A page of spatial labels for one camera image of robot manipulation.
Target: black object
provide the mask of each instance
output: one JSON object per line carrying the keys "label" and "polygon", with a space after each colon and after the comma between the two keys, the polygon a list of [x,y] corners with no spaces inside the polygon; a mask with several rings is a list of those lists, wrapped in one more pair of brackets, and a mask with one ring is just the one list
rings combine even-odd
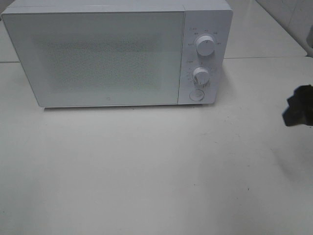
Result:
{"label": "black object", "polygon": [[287,99],[289,108],[283,113],[286,126],[305,124],[313,126],[313,86],[300,86]]}

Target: knob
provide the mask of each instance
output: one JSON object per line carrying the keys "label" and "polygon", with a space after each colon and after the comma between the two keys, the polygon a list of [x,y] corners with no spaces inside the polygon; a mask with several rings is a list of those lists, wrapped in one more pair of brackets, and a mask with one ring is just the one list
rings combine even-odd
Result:
{"label": "knob", "polygon": [[210,73],[204,67],[198,67],[193,72],[194,83],[204,85],[210,80]]}
{"label": "knob", "polygon": [[196,47],[199,55],[208,56],[214,52],[215,39],[210,35],[202,35],[196,40]]}

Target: power level knob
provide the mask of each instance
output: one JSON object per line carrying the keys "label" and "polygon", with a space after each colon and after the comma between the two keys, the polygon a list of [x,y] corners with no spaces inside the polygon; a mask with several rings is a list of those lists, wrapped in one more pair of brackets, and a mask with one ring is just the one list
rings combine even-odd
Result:
{"label": "power level knob", "polygon": [[208,56],[214,52],[215,39],[210,35],[202,35],[196,40],[197,52],[199,55]]}
{"label": "power level knob", "polygon": [[204,85],[209,82],[210,80],[210,73],[204,67],[198,67],[193,71],[193,79],[194,83],[199,85]]}

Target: white knob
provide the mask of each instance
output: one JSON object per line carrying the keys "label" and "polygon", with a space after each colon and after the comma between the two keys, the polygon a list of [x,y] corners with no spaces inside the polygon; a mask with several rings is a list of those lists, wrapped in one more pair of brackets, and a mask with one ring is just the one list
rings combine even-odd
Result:
{"label": "white knob", "polygon": [[215,39],[209,35],[200,36],[196,40],[196,46],[199,55],[208,56],[214,52]]}
{"label": "white knob", "polygon": [[193,72],[194,82],[199,85],[204,85],[209,82],[210,80],[210,73],[204,67],[198,67]]}

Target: round button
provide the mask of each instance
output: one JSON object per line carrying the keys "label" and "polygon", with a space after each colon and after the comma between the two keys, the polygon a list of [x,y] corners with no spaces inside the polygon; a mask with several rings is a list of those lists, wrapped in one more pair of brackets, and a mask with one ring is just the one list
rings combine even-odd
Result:
{"label": "round button", "polygon": [[208,56],[214,52],[215,39],[210,35],[200,36],[196,40],[196,47],[199,55]]}
{"label": "round button", "polygon": [[204,98],[204,92],[201,90],[195,90],[193,92],[190,93],[189,97],[193,100],[193,101],[200,101]]}
{"label": "round button", "polygon": [[204,85],[209,82],[210,80],[210,73],[204,67],[198,67],[193,71],[193,79],[194,83],[199,85]]}

